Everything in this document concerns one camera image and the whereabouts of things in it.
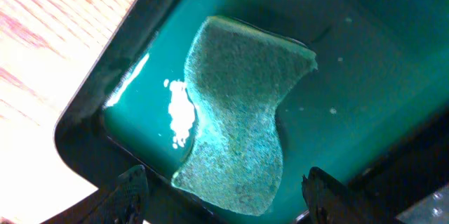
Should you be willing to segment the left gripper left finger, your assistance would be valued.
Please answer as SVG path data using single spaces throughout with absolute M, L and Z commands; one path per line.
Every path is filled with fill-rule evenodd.
M 101 192 L 105 196 L 82 223 L 143 224 L 149 194 L 144 166 L 133 166 Z

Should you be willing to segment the green scrubbing sponge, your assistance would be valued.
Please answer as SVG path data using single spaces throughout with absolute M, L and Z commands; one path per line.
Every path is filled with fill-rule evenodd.
M 185 61 L 198 124 L 173 187 L 235 213 L 261 216 L 283 175 L 277 107 L 316 55 L 300 42 L 222 16 L 206 18 Z

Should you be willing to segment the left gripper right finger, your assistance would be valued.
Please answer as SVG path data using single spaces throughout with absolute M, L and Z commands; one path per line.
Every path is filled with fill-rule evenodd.
M 385 218 L 363 198 L 317 166 L 303 177 L 302 195 L 313 223 L 376 224 Z

